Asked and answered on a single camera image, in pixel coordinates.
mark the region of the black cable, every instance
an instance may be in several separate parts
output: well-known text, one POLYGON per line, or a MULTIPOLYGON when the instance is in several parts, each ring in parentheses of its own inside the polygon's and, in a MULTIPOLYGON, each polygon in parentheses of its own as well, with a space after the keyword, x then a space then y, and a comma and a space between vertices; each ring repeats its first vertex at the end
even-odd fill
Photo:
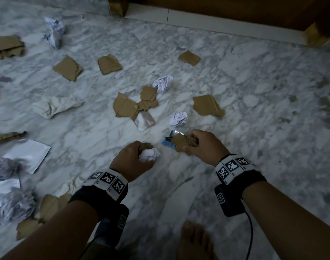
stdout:
POLYGON ((250 224, 251 224, 251 240, 250 240, 250 242, 249 242, 249 249, 248 249, 248 253, 247 253, 247 257, 246 257, 246 260, 248 260, 249 255, 250 255, 250 253, 251 253, 251 249, 252 249, 252 243, 253 243, 253 224, 252 224, 252 219, 251 219, 251 217, 249 216, 249 214, 247 213, 247 211, 246 211, 246 214, 247 214, 248 219, 249 219, 249 222, 250 222, 250 224))
POLYGON ((95 236, 93 238, 93 240, 90 241, 90 243, 85 247, 85 249, 83 250, 83 252, 81 253, 80 257, 78 258, 78 260, 80 260, 82 258, 82 256, 85 254, 85 252, 88 250, 88 248, 90 247, 90 245, 95 241, 96 238, 100 237, 104 232, 99 233, 97 236, 95 236))

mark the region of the bare foot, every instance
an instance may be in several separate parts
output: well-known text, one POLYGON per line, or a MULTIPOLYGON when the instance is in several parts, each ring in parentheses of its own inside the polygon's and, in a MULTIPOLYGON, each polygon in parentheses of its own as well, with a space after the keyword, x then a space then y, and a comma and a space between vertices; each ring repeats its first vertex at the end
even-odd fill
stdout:
POLYGON ((214 245, 201 225, 185 222, 181 232, 177 260, 218 260, 214 245))

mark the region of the forearm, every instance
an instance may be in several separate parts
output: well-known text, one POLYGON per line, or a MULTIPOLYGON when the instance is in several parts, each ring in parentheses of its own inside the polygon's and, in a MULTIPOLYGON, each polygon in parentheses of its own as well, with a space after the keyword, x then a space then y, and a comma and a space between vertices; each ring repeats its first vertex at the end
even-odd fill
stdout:
POLYGON ((97 222, 93 207, 73 201, 1 260, 76 260, 97 222))
POLYGON ((282 260, 330 260, 330 227, 267 182, 243 200, 282 260))

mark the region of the hand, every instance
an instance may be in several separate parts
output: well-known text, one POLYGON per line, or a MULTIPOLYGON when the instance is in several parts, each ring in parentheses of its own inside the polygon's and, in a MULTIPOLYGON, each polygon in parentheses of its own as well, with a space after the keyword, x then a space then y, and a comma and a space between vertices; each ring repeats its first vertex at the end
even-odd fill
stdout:
POLYGON ((138 140, 130 143, 118 153, 109 166, 110 169, 122 174, 128 182, 136 180, 155 164, 155 161, 142 162, 139 160, 138 149, 141 145, 142 142, 138 140))
POLYGON ((193 154, 203 162, 217 166, 220 159, 230 152, 223 143, 211 132, 203 130, 192 130, 188 134, 199 141, 198 147, 183 146, 183 151, 193 154))

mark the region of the marble floor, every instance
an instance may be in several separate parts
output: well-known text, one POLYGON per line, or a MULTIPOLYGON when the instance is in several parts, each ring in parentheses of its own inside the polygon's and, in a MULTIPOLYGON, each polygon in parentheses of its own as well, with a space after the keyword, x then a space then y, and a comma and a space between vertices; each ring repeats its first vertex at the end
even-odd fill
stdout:
MULTIPOLYGON (((213 191, 219 183, 213 168, 160 144, 176 111, 189 115, 183 132, 215 133, 330 225, 330 44, 315 50, 89 13, 82 19, 78 12, 0 0, 0 36, 10 34, 21 37, 27 52, 0 60, 0 133, 26 130, 29 138, 51 146, 33 175, 21 175, 23 188, 34 188, 39 197, 54 194, 68 179, 108 167, 134 140, 160 150, 161 159, 130 184, 123 201, 130 215, 120 248, 132 259, 173 259, 185 219, 212 234, 220 259, 244 259, 247 253, 248 219, 223 215, 213 191), (41 40, 44 16, 67 24, 58 51, 41 40), (187 49, 202 58, 196 67, 177 60, 187 49), (123 70, 103 76, 97 59, 108 53, 123 70), (51 69, 66 55, 84 69, 75 83, 51 69), (156 126, 140 133, 130 119, 114 116, 117 92, 136 97, 142 86, 167 74, 174 83, 159 97, 159 107, 150 110, 156 126), (69 93, 85 103, 51 120, 31 110, 43 95, 69 93), (204 94, 212 94, 225 109, 223 119, 193 110, 192 97, 204 94)), ((11 145, 0 146, 0 157, 11 145)), ((278 259, 254 219, 253 224, 249 259, 278 259)), ((17 244, 15 234, 15 225, 0 227, 0 257, 17 244)))

